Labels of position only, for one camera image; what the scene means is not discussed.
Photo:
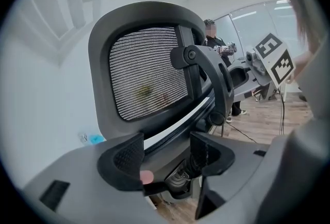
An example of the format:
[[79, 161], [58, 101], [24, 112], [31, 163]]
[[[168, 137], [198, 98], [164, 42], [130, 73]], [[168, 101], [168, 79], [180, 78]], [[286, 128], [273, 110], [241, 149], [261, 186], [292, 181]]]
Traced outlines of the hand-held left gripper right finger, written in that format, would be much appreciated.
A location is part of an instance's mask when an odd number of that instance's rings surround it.
[[190, 169], [203, 176], [221, 175], [235, 161], [234, 152], [207, 133], [190, 133]]

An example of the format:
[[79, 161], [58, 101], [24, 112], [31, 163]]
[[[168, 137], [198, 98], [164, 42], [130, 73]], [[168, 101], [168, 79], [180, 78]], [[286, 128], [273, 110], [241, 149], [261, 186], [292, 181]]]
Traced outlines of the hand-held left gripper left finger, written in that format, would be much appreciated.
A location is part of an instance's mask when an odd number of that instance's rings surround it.
[[141, 191], [140, 167], [144, 159], [144, 135], [130, 138], [104, 151], [97, 161], [99, 175], [119, 191]]

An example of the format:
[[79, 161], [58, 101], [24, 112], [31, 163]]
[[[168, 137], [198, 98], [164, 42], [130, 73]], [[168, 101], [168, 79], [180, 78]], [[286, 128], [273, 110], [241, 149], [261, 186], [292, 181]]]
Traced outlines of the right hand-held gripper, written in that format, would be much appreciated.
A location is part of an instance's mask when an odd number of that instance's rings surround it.
[[250, 97], [258, 102], [269, 101], [294, 73], [295, 64], [287, 44], [269, 33], [245, 56], [233, 61], [229, 73], [234, 84], [234, 102]]

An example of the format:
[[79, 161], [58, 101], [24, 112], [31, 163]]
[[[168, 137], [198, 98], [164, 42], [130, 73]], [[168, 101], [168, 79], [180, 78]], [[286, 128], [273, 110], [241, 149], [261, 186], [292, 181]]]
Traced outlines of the person's left hand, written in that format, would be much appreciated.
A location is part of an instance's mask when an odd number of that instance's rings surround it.
[[154, 181], [154, 174], [150, 170], [140, 171], [140, 180], [143, 185], [150, 184]]

